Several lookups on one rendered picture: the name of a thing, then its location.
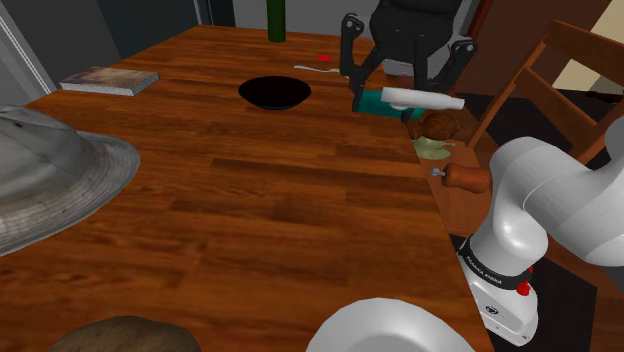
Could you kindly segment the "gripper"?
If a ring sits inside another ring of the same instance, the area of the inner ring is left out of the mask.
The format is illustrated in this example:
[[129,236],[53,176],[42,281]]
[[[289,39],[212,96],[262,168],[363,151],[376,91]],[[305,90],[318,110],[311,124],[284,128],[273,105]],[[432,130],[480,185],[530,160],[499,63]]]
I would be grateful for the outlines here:
[[448,93],[478,49],[472,39],[448,42],[461,3],[462,0],[380,0],[369,22],[375,47],[361,65],[354,62],[353,46],[365,25],[355,13],[347,13],[341,22],[340,74],[349,78],[354,93],[361,93],[372,72],[386,58],[383,46],[398,30],[399,43],[390,49],[387,58],[409,63],[414,60],[415,89]]

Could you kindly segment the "teal and white bottle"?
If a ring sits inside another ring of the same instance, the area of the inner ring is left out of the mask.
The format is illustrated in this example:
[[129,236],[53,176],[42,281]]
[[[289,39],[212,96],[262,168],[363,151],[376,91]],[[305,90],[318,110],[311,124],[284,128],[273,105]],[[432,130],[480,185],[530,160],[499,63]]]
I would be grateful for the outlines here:
[[421,118],[426,110],[460,111],[464,105],[464,99],[442,93],[384,87],[382,90],[364,90],[356,104],[355,111],[399,118],[406,123]]

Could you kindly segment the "brown figure on pale base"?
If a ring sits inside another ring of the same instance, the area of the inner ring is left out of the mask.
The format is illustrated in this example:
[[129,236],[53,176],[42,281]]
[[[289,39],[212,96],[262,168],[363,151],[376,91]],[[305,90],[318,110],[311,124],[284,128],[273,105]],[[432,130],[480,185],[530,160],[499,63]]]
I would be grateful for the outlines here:
[[445,112],[433,112],[407,124],[407,131],[420,159],[443,160],[451,155],[447,146],[455,147],[450,139],[460,130],[458,119]]

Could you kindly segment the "black bowl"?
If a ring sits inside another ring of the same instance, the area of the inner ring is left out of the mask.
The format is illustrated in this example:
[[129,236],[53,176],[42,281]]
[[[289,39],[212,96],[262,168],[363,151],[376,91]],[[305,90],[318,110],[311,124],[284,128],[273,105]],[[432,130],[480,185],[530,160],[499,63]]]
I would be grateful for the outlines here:
[[311,87],[286,76],[262,76],[249,79],[238,87],[239,95],[252,105],[268,110],[293,108],[311,95]]

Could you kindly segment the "dark green bottle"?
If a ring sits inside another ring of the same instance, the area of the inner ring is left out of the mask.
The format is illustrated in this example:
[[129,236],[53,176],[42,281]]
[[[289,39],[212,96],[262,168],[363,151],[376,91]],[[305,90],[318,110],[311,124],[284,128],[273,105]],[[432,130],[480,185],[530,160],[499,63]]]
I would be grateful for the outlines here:
[[286,41],[286,0],[266,0],[267,30],[270,42]]

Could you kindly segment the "brown pepper mill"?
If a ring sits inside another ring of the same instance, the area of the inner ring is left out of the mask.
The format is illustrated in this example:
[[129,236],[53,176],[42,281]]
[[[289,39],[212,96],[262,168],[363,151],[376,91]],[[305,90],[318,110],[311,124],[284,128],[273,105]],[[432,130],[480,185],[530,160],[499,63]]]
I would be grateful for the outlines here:
[[459,188],[474,194],[484,193],[492,184],[492,174],[488,169],[456,163],[449,163],[443,169],[432,168],[430,175],[440,177],[445,187]]

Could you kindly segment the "wooden chair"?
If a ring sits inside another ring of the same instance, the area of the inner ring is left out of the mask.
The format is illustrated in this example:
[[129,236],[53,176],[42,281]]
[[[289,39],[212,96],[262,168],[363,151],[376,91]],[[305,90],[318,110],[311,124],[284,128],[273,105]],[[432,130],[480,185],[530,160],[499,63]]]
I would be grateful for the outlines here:
[[532,70],[531,66],[547,46],[624,86],[624,68],[616,66],[624,61],[624,44],[558,20],[552,21],[519,69],[490,103],[467,141],[457,141],[452,155],[444,160],[419,160],[448,233],[467,237],[476,232],[488,213],[491,195],[489,191],[473,194],[445,187],[430,171],[433,168],[442,170],[449,163],[477,168],[479,162],[474,147],[516,88],[522,90],[571,143],[569,154],[582,164],[590,162],[605,147],[607,128],[624,115],[623,100],[596,122]]

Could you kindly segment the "wooden table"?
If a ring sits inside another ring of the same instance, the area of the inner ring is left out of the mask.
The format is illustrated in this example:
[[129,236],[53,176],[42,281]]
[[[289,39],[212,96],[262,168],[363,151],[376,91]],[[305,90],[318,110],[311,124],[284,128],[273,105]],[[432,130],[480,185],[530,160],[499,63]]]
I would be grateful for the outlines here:
[[[401,124],[355,114],[318,55],[335,36],[198,26],[122,61],[160,80],[134,97],[56,91],[32,108],[114,135],[133,181],[81,223],[0,257],[0,352],[45,352],[117,315],[187,328],[202,352],[305,352],[356,300],[418,305],[494,352],[425,173]],[[311,87],[285,110],[238,87]]]

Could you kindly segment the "book with pale cover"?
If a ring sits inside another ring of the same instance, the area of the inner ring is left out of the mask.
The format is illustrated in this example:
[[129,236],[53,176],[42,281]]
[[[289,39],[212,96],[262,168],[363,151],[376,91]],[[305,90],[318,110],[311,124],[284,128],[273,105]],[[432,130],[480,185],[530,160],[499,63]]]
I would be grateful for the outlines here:
[[64,90],[136,96],[160,79],[157,72],[90,67],[59,82]]

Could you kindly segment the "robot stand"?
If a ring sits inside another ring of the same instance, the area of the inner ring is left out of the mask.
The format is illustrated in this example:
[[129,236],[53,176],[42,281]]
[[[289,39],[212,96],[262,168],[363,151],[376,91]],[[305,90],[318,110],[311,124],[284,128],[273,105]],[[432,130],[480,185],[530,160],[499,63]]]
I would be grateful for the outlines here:
[[538,327],[524,346],[488,330],[495,352],[590,352],[597,288],[553,261],[533,267],[532,292],[538,296]]

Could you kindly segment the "grey brimmed hat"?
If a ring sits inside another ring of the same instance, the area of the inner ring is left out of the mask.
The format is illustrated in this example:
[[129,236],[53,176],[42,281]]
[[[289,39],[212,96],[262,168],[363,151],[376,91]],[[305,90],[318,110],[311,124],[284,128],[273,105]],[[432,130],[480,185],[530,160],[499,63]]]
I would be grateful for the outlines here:
[[89,217],[139,166],[138,151],[124,140],[0,105],[0,256]]

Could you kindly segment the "brown rounded lump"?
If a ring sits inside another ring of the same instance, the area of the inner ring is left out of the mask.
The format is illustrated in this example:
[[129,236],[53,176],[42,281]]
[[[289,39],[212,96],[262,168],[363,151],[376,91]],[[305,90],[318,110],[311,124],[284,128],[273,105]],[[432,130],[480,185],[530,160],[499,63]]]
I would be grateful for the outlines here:
[[116,316],[79,327],[45,352],[202,352],[185,328],[138,316]]

